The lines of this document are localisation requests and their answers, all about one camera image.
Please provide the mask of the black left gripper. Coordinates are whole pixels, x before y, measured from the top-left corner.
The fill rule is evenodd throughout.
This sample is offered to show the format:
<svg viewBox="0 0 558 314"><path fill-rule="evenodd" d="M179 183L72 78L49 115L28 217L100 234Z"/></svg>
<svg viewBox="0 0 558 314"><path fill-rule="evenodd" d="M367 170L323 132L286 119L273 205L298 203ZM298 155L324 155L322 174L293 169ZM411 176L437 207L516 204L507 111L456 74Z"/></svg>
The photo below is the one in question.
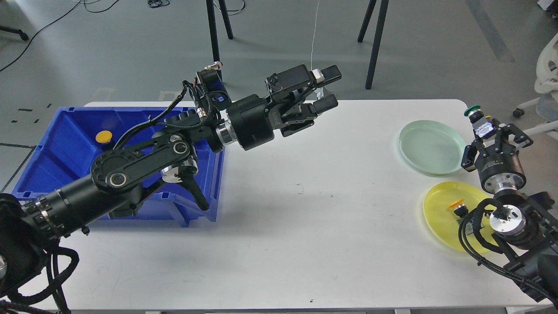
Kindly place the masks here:
<svg viewBox="0 0 558 314"><path fill-rule="evenodd" d="M335 95L314 102L306 102L307 96L341 77L337 65L322 70L298 65L265 80L269 96L249 95L234 102L221 85L216 90L216 107L227 117L216 125L216 151L235 142L250 150L273 140L275 130L289 137L313 126L319 115L335 108L338 102Z"/></svg>

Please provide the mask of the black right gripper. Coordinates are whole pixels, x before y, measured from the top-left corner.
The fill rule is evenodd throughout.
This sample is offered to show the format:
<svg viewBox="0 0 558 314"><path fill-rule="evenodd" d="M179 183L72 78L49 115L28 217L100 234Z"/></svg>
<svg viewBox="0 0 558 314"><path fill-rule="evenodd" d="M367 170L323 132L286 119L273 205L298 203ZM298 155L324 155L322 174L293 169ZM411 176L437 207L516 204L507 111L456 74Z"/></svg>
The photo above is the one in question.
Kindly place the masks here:
<svg viewBox="0 0 558 314"><path fill-rule="evenodd" d="M501 123L497 139L489 146L481 138L464 148L461 167L465 171L477 171L481 187L491 195L505 189L520 190L527 182L519 160L519 150L534 142L516 125Z"/></svg>

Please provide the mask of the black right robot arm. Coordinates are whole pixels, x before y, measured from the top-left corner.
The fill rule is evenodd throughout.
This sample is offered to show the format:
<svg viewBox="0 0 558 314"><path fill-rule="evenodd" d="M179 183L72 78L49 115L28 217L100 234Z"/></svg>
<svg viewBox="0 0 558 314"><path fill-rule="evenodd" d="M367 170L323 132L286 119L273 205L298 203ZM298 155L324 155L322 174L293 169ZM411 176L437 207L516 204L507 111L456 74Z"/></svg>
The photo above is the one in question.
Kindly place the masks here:
<svg viewBox="0 0 558 314"><path fill-rule="evenodd" d="M481 187L492 195L464 216L458 240L467 254L515 282L535 301L557 306L557 219L554 200L546 191L526 195L526 183L516 145L533 142L513 124L497 120L473 129L462 167L476 170Z"/></svg>

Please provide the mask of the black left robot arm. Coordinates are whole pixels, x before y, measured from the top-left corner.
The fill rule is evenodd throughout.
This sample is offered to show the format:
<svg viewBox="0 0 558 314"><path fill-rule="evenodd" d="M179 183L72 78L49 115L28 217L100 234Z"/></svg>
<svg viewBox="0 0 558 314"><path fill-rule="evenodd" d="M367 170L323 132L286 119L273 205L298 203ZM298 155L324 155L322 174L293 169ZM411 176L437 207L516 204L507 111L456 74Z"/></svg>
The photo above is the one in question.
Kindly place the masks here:
<svg viewBox="0 0 558 314"><path fill-rule="evenodd" d="M197 72L192 82L154 118L128 129L116 144L96 157L90 173L46 195L20 204L14 195L1 195L1 312L43 314L34 307L52 296L58 312L68 314L62 285L78 265L78 253L60 246L62 237L110 216L135 215L143 202L167 183L194 197L199 209L209 203L195 182L197 152L207 141L215 153L231 143L245 150L314 124L337 106L334 95L306 102L307 96L340 80L336 65L308 70L298 65L271 74L269 95L232 101L221 81L219 61Z"/></svg>

